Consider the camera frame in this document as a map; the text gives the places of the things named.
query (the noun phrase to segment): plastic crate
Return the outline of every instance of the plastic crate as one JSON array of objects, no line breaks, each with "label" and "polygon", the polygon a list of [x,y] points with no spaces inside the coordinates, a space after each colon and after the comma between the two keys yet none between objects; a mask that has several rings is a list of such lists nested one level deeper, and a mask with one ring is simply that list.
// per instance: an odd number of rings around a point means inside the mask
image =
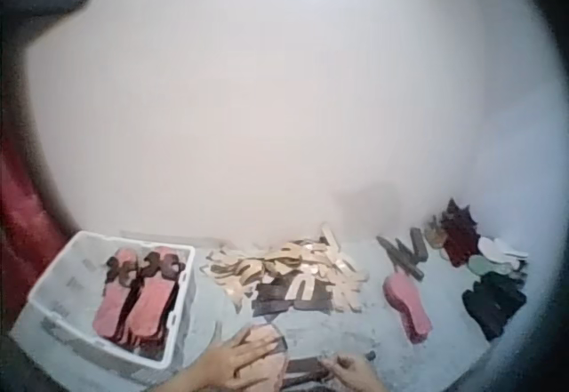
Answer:
[{"label": "plastic crate", "polygon": [[[162,359],[128,352],[99,337],[92,320],[103,299],[106,262],[121,247],[137,251],[142,259],[165,245],[185,260],[179,291],[168,316],[168,335]],[[78,232],[45,270],[28,295],[28,303],[44,316],[42,327],[82,358],[126,379],[155,384],[168,379],[183,362],[183,344],[189,329],[189,310],[196,294],[192,264],[196,249],[188,245],[151,243]]]}]

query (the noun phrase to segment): work surface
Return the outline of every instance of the work surface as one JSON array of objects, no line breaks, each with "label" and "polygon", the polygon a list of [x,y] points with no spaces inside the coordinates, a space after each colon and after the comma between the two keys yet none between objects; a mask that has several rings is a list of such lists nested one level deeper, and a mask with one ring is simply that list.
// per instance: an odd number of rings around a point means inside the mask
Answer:
[{"label": "work surface", "polygon": [[[375,241],[345,243],[342,251],[370,273],[360,300],[362,313],[300,312],[290,309],[274,324],[288,342],[291,358],[318,356],[336,351],[364,353],[374,350],[375,365],[392,391],[440,391],[459,378],[489,348],[478,325],[467,314],[461,295],[477,279],[466,268],[453,268],[439,251],[429,249],[429,260],[420,264],[425,273],[419,284],[423,306],[433,331],[429,338],[412,345],[405,336],[399,314],[386,302],[382,284],[393,266]],[[202,274],[206,249],[196,255],[196,297],[185,341],[184,363],[190,364],[206,348],[216,321],[229,337],[252,320],[251,304],[244,301],[239,314],[224,291]],[[12,330],[23,350],[61,385],[72,391],[138,391],[145,387],[117,377],[77,356],[44,332],[42,319],[26,307]]]}]

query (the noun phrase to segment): hand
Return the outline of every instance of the hand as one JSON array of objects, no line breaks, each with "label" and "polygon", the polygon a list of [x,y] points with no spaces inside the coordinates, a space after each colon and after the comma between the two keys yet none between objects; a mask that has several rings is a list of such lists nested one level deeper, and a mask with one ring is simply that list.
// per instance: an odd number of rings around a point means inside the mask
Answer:
[{"label": "hand", "polygon": [[220,328],[216,324],[212,344],[186,370],[179,372],[155,392],[194,392],[203,388],[241,390],[266,377],[237,377],[240,368],[263,358],[278,345],[275,338],[267,337],[242,344],[251,330],[242,328],[225,343],[219,342]]},{"label": "hand", "polygon": [[331,359],[321,359],[320,364],[356,392],[388,392],[364,356],[337,354]]}]

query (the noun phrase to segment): white plastic basket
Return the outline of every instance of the white plastic basket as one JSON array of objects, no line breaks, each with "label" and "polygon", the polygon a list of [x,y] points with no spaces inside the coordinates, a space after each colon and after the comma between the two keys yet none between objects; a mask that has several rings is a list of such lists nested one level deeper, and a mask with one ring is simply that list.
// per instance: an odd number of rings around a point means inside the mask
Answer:
[{"label": "white plastic basket", "polygon": [[[102,302],[106,262],[121,247],[130,247],[143,258],[155,247],[175,250],[186,268],[174,308],[166,322],[168,335],[162,359],[128,352],[99,337],[92,328]],[[61,250],[28,295],[28,303],[44,316],[43,328],[81,357],[130,380],[154,384],[169,378],[183,360],[183,343],[189,329],[189,309],[196,294],[192,264],[196,249],[188,245],[151,243],[78,232]]]}]

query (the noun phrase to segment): red fabric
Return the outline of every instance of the red fabric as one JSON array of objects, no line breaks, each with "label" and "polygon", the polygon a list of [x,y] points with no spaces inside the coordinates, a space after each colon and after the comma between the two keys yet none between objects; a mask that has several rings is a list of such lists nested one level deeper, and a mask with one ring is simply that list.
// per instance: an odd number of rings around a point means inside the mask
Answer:
[{"label": "red fabric", "polygon": [[5,314],[15,319],[34,282],[66,242],[8,138],[0,147],[2,294]]}]

